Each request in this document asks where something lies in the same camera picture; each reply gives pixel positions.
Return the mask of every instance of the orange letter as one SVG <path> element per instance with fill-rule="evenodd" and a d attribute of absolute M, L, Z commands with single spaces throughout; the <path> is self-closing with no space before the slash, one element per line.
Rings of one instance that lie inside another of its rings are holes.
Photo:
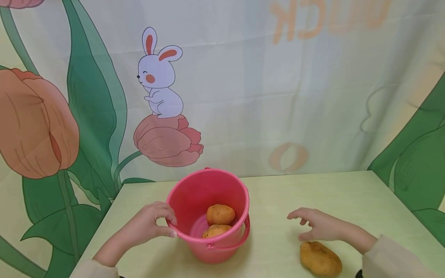
<path fill-rule="evenodd" d="M 324 0 L 301 0 L 302 6 L 317 5 L 318 7 L 318 21 L 317 26 L 313 30 L 302 30 L 298 32 L 300 39 L 310 39 L 317 36 L 321 29 L 323 29 L 324 17 L 326 16 L 326 3 Z"/>
<path fill-rule="evenodd" d="M 391 6 L 392 0 L 379 0 L 383 2 L 383 7 L 380 9 L 380 14 L 374 16 L 374 10 L 376 9 L 377 0 L 369 0 L 368 12 L 366 15 L 366 26 L 370 29 L 376 29 L 382 26 L 383 22 L 388 15 L 389 7 Z"/>
<path fill-rule="evenodd" d="M 357 1 L 352 1 L 349 11 L 349 19 L 346 25 L 339 23 L 340 0 L 332 0 L 331 18 L 329 20 L 329 31 L 334 34 L 345 34 L 354 27 L 356 23 Z"/>
<path fill-rule="evenodd" d="M 275 28 L 274 44 L 281 39 L 284 24 L 287 23 L 287 40 L 292 41 L 295 33 L 295 20 L 297 18 L 297 0 L 291 0 L 289 3 L 289 12 L 283 10 L 277 3 L 272 3 L 271 12 L 277 17 L 278 23 Z"/>
<path fill-rule="evenodd" d="M 295 157 L 295 160 L 292 165 L 290 165 L 286 169 L 283 169 L 281 166 L 281 157 L 291 147 L 296 148 L 297 156 Z M 287 142 L 282 144 L 281 146 L 278 146 L 277 148 L 275 148 L 275 150 L 272 151 L 272 154 L 269 157 L 269 165 L 276 171 L 290 173 L 303 167 L 308 157 L 309 153 L 307 152 L 307 149 L 304 146 L 296 143 Z"/>

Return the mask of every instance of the white rabbit illustration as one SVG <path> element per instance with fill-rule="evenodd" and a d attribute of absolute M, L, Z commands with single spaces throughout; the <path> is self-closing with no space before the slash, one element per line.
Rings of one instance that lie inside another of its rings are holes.
<path fill-rule="evenodd" d="M 169 87 L 174 83 L 175 74 L 171 64 L 182 56 L 182 49 L 169 45 L 154 54 L 157 36 L 153 28 L 148 27 L 142 35 L 142 44 L 146 56 L 139 60 L 139 83 L 149 93 L 144 97 L 150 104 L 153 115 L 158 118 L 173 118 L 181 115 L 183 103 L 181 97 Z"/>

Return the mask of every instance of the pink bucket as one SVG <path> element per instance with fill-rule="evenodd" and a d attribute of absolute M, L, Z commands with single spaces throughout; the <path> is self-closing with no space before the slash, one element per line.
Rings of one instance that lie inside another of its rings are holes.
<path fill-rule="evenodd" d="M 205 168 L 186 176 L 170 191 L 167 204 L 178 220 L 178 226 L 167 221 L 168 226 L 187 242 L 202 262 L 216 264 L 230 259 L 249 236 L 249 192 L 240 179 L 227 171 Z M 201 238 L 209 228 L 207 208 L 215 204 L 234 209 L 232 228 L 213 238 Z"/>

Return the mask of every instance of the bucket rim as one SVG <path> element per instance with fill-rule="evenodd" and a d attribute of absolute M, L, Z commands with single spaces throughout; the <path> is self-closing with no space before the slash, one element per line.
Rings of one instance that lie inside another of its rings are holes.
<path fill-rule="evenodd" d="M 220 241 L 220 240 L 222 240 L 222 239 L 224 239 L 224 238 L 234 234 L 236 231 L 238 231 L 242 227 L 242 225 L 244 224 L 245 220 L 247 219 L 247 216 L 249 215 L 250 198 L 249 198 L 249 190 L 247 189 L 246 185 L 239 179 L 239 177 L 235 176 L 234 174 L 232 174 L 232 173 L 230 173 L 230 172 L 228 172 L 226 170 L 216 169 L 216 168 L 205 168 L 205 169 L 198 170 L 198 171 L 195 171 L 193 173 L 190 173 L 187 176 L 183 177 L 171 189 L 170 193 L 167 196 L 166 203 L 167 204 L 170 203 L 170 199 L 171 199 L 172 193 L 175 191 L 175 189 L 177 187 L 180 186 L 180 184 L 182 182 L 184 182 L 184 180 L 186 180 L 186 179 L 190 178 L 191 176 L 194 176 L 194 175 L 196 175 L 198 173 L 202 173 L 202 172 L 206 172 L 206 171 L 216 171 L 216 172 L 223 172 L 225 174 L 228 174 L 228 175 L 234 177 L 235 180 L 237 180 L 240 183 L 240 185 L 243 186 L 244 195 L 246 196 L 246 203 L 244 205 L 244 211 L 243 211 L 243 214 L 241 215 L 241 217 L 236 222 L 236 224 L 233 225 L 233 227 L 230 230 L 228 230 L 227 232 L 225 232 L 225 233 L 223 233 L 223 234 L 221 234 L 219 236 L 212 237 L 212 238 L 194 238 L 194 237 L 191 237 L 189 235 L 186 235 L 185 233 L 179 231 L 168 219 L 166 219 L 167 225 L 176 232 L 176 234 L 178 235 L 179 238 L 182 238 L 186 242 L 201 243 L 201 244 L 211 244 L 211 243 L 218 242 L 218 241 Z"/>

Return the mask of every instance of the tulip illustration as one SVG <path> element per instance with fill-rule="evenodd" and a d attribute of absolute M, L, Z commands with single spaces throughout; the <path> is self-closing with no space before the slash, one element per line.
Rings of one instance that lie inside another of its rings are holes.
<path fill-rule="evenodd" d="M 0 152 L 18 174 L 38 179 L 70 167 L 79 127 L 62 93 L 32 72 L 0 70 Z"/>
<path fill-rule="evenodd" d="M 134 132 L 134 145 L 148 159 L 166 167 L 183 167 L 195 163 L 204 146 L 201 133 L 189 128 L 183 115 L 159 119 L 146 117 Z"/>
<path fill-rule="evenodd" d="M 40 5 L 44 0 L 0 0 L 0 7 L 23 9 Z"/>

